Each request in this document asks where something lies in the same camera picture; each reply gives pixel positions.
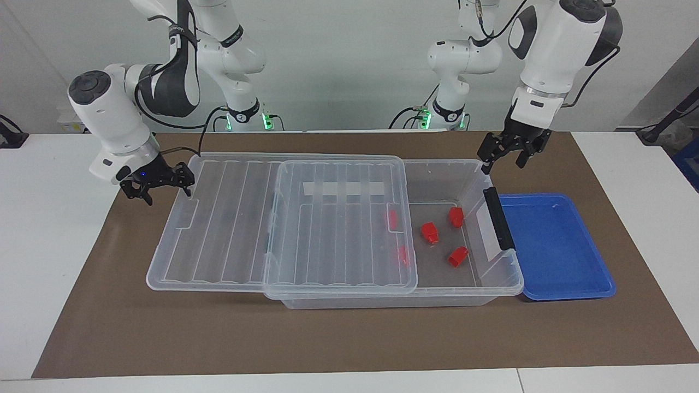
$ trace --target white table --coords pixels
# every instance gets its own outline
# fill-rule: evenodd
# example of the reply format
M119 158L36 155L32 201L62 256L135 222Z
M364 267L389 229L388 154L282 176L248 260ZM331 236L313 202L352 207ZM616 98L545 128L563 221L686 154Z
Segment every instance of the white table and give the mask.
M699 346L699 194L632 134L575 140L685 330ZM118 187L87 171L88 135L33 135L0 150L0 392L694 392L699 365L31 380Z

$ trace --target green led light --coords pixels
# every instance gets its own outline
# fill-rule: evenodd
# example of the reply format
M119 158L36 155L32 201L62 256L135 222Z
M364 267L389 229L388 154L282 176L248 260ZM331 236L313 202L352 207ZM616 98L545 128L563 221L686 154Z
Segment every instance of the green led light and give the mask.
M425 115L422 117L422 123L420 123L420 128L429 129L430 121L432 121L432 113L429 110L425 110Z
M270 119L269 115L267 115L266 113L262 114L262 121L264 122L265 130L274 129L274 122L272 122L272 119Z

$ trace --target blue plastic tray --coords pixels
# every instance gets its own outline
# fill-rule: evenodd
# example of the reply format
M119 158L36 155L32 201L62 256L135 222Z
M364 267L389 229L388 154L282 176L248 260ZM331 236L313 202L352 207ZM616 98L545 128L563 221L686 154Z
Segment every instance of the blue plastic tray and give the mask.
M598 299L617 293L570 198L563 194L511 194L500 196L500 200L529 299Z

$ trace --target white wall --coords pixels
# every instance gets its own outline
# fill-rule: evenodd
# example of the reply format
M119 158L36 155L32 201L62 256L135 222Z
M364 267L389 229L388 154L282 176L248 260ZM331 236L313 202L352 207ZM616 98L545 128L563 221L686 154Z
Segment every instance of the white wall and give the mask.
M622 123L623 126L655 124L675 109L699 87L699 39L680 57L648 95ZM699 126L699 111L682 120L688 126Z
M59 132L66 81L0 1L0 113L29 133Z
M0 1L65 80L115 62L166 61L166 30L160 23L146 22L127 0ZM267 69L252 76L259 96L290 129L387 127L395 113L422 103L437 83L426 60L430 44L465 38L452 0L233 3L246 34L268 53ZM503 1L499 25L518 4ZM699 2L620 0L617 8L625 25L621 54L598 74L578 107L561 111L555 129L612 131L699 36ZM506 45L506 37L501 43ZM502 127L523 67L509 50L505 52L496 74L471 78L471 129ZM3 86L6 79L24 73L26 62L12 63L13 70L2 69ZM35 81L40 86L44 82ZM201 122L210 107L222 103L220 91L204 75L202 88L202 107L181 122ZM0 102L25 105L40 91L37 86L24 90L16 97L3 87ZM52 110L48 103L41 105ZM26 120L25 114L17 117Z

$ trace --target brown mat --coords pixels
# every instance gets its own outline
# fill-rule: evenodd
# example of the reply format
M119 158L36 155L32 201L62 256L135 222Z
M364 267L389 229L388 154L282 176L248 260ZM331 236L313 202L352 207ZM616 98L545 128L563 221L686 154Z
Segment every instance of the brown mat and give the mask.
M159 135L164 148L196 145ZM209 135L205 150L474 157L481 133ZM612 366L699 362L570 134L521 171L496 165L501 193L562 192L617 282L611 299L472 308L287 310L262 294L153 292L145 274L175 190L155 206L121 194L44 349L34 378ZM187 160L187 155L169 157Z

